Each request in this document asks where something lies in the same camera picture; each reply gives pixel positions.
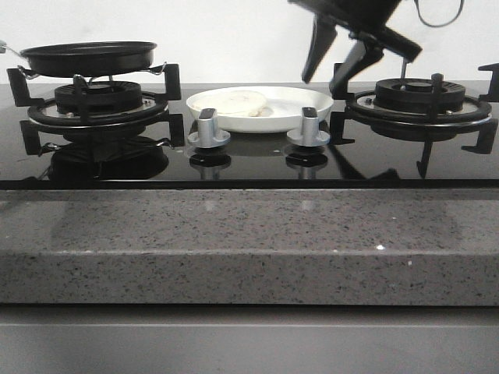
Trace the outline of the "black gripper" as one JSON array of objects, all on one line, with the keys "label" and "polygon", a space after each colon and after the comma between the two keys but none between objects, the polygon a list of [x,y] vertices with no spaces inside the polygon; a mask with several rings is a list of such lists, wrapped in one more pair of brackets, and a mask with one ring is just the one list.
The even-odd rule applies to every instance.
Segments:
[{"label": "black gripper", "polygon": [[349,30],[355,39],[362,40],[355,43],[346,60],[335,69],[329,83],[332,94],[340,92],[353,76],[379,62],[384,57],[383,48],[409,62],[413,62],[422,51],[418,44],[386,26],[400,1],[303,0],[291,3],[316,14],[313,18],[310,48],[301,75],[304,83],[311,81],[334,43],[338,35],[336,25]]}]

